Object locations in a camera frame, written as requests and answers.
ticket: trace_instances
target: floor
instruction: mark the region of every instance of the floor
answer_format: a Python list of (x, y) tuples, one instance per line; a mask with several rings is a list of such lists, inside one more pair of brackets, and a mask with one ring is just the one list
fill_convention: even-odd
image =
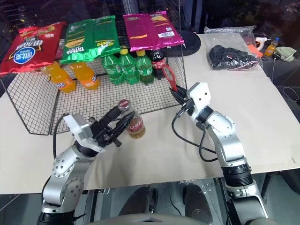
[[(254, 175), (254, 179), (257, 181), (259, 188), (262, 187), (264, 176), (264, 174)], [(184, 215), (185, 206), (182, 202), (182, 190), (184, 186), (190, 182), (199, 185), (204, 192), (213, 216), (212, 224), (225, 225), (227, 216), (218, 180), (216, 179), (151, 184), (153, 188), (158, 190), (156, 213), (178, 215), (178, 212), (171, 205), (169, 199), (170, 194), (174, 205), (180, 210), (182, 215)], [(117, 216), (126, 200), (139, 187), (140, 186), (106, 189), (105, 194), (98, 194), (95, 220)], [(7, 195), (0, 196), (0, 224), (36, 224), (41, 207), (40, 194), (12, 195), (10, 200), (8, 197)], [(16, 199), (7, 205), (7, 203), (15, 197)], [(84, 213), (86, 199), (87, 196), (82, 195), (75, 211), (76, 216)], [(280, 175), (276, 175), (270, 185), (266, 207), (270, 218), (276, 220), (280, 225), (299, 224), (300, 195), (293, 192)], [(84, 218), (77, 220), (76, 225), (84, 224), (83, 220)]]

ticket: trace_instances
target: chip bag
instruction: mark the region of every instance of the chip bag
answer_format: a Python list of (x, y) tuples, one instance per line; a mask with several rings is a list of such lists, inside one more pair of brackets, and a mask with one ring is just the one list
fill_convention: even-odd
[(157, 50), (184, 43), (166, 12), (123, 15), (131, 49)]
[(119, 51), (115, 16), (103, 16), (69, 25), (60, 62), (92, 61)]
[(0, 64), (0, 76), (29, 72), (53, 63), (65, 22), (19, 29)]

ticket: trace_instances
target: brown soda bottle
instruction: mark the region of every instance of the brown soda bottle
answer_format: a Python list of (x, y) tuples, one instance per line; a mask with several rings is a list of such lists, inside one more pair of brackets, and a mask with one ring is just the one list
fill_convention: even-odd
[(135, 112), (126, 130), (132, 138), (137, 139), (143, 137), (146, 132), (143, 120), (140, 114), (131, 107), (130, 101), (126, 99), (119, 101), (118, 108), (121, 110), (123, 117), (131, 112)]

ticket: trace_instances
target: metal wire rack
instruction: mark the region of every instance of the metal wire rack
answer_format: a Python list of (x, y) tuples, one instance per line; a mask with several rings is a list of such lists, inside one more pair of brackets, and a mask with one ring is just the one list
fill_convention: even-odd
[[(179, 0), (62, 0), (60, 1), (62, 6), (58, 10), (56, 10), (58, 6), (52, 6), (51, 3), (45, 6), (47, 1), (34, 1), (35, 4), (30, 4), (33, 2), (31, 0), (24, 0), (21, 3), (11, 0), (2, 2), (10, 4), (7, 7), (0, 6), (0, 9), (6, 10), (2, 10), (2, 16), (6, 16), (11, 25), (17, 28), (28, 25), (47, 25), (62, 20), (73, 23), (82, 19), (116, 15), (120, 43), (128, 47), (123, 14), (151, 13), (167, 9), (173, 15), (169, 17), (171, 22), (180, 31)], [(47, 8), (47, 13), (42, 13), (41, 10), (44, 8)], [(183, 57), (172, 57), (172, 49), (167, 49), (165, 52), (167, 64), (173, 69), (177, 84), (186, 88)], [(37, 71), (9, 74), (1, 78), (0, 82), (28, 132), (37, 135), (52, 134), (57, 119), (65, 112), (80, 113), (86, 120), (91, 116), (100, 119), (124, 98), (129, 99), (140, 114), (177, 105), (169, 92), (166, 79), (155, 80), (150, 85), (124, 83), (116, 86), (108, 80), (101, 65), (101, 59), (89, 62), (88, 66), (101, 81), (101, 86), (97, 91), (87, 90), (76, 82), (76, 90), (66, 94), (48, 82), (45, 74)], [(68, 65), (62, 68), (75, 79)], [(68, 127), (62, 122), (58, 127), (58, 133), (66, 131)]]

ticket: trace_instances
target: white table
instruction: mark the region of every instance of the white table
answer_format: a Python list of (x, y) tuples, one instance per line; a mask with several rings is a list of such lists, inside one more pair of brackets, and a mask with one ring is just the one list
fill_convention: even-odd
[[(197, 53), (184, 57), (184, 63), (187, 86), (207, 82), (211, 108), (235, 121), (253, 173), (300, 167), (300, 125), (262, 70), (211, 71), (204, 42)], [(217, 161), (201, 161), (198, 149), (172, 132), (171, 121), (179, 108), (144, 114), (145, 136), (133, 140), (122, 134), (120, 148), (110, 145), (97, 156), (86, 176), (85, 188), (222, 176)], [(177, 120), (175, 128), (189, 140), (200, 141), (202, 132), (187, 115)], [(57, 135), (57, 152), (73, 142), (69, 132)], [(213, 149), (208, 135), (204, 146)], [(52, 136), (30, 135), (4, 94), (0, 98), (0, 194), (41, 192), (52, 163)]]

